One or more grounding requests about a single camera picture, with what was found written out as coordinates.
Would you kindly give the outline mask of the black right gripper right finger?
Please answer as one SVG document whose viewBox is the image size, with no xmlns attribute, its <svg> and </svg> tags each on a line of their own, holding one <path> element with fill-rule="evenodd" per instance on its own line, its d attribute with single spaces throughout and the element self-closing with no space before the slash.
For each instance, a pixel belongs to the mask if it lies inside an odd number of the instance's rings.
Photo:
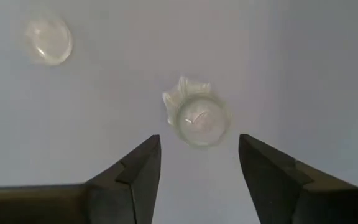
<svg viewBox="0 0 358 224">
<path fill-rule="evenodd" d="M 261 223 L 358 224 L 358 187 L 248 135 L 242 173 Z"/>
</svg>

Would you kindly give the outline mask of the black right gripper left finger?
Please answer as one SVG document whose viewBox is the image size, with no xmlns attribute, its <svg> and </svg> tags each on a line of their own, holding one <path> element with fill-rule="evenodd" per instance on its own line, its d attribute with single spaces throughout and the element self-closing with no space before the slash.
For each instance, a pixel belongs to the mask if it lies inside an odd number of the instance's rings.
<svg viewBox="0 0 358 224">
<path fill-rule="evenodd" d="M 151 223 L 161 170 L 152 135 L 86 182 L 0 187 L 0 223 Z"/>
</svg>

